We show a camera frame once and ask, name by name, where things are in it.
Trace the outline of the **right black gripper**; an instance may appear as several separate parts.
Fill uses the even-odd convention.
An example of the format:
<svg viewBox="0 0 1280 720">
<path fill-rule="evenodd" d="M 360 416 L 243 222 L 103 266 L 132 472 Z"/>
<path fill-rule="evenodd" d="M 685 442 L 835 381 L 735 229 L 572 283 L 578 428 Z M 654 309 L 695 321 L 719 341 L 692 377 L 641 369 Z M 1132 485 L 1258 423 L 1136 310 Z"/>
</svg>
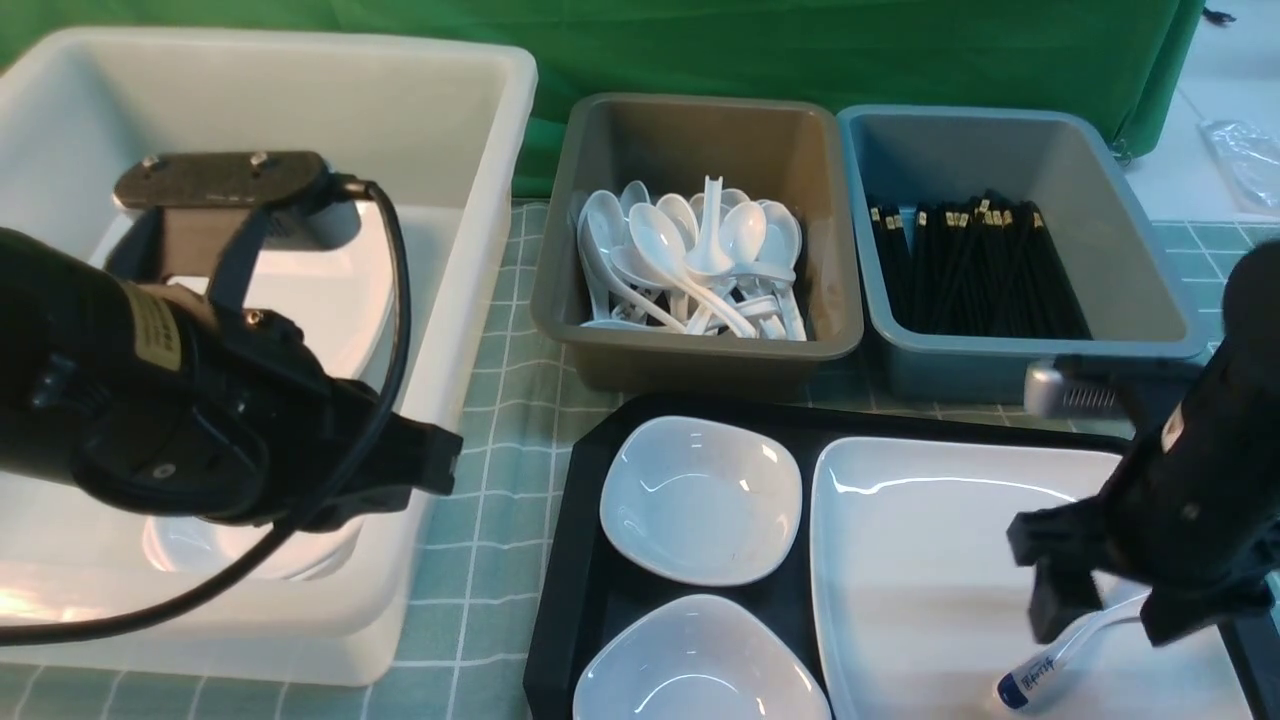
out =
<svg viewBox="0 0 1280 720">
<path fill-rule="evenodd" d="M 1014 562 L 1034 571 L 1027 615 L 1037 644 L 1105 606 L 1097 571 L 1153 585 L 1140 609 L 1153 647 L 1274 609 L 1277 277 L 1272 240 L 1235 265 L 1221 345 L 1164 424 L 1142 434 L 1108 497 L 1010 521 Z"/>
</svg>

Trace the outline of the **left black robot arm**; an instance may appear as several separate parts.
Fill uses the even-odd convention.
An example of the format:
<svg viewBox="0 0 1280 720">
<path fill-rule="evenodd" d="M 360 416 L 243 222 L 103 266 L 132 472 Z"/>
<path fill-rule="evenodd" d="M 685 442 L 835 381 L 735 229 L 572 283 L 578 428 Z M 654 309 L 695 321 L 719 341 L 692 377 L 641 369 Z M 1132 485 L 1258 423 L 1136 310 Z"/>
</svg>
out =
<svg viewBox="0 0 1280 720">
<path fill-rule="evenodd" d="M 3 232 L 3 470 L 114 509 L 233 527 L 283 519 L 378 404 L 289 318 L 225 313 Z"/>
</svg>

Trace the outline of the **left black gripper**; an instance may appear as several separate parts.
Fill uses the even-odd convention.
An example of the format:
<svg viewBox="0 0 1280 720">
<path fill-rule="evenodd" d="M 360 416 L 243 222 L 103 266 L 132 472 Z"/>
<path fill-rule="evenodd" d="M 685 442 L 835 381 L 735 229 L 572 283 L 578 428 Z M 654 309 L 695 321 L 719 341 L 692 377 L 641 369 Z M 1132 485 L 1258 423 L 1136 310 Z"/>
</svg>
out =
<svg viewBox="0 0 1280 720">
<path fill-rule="evenodd" d="M 271 311 L 128 316 L 76 361 L 76 483 L 113 507 L 262 525 L 294 516 L 334 470 L 348 475 L 300 524 L 333 530 L 401 507 L 401 487 L 452 496 L 465 439 L 388 414 L 379 395 L 328 375 L 303 332 Z"/>
</svg>

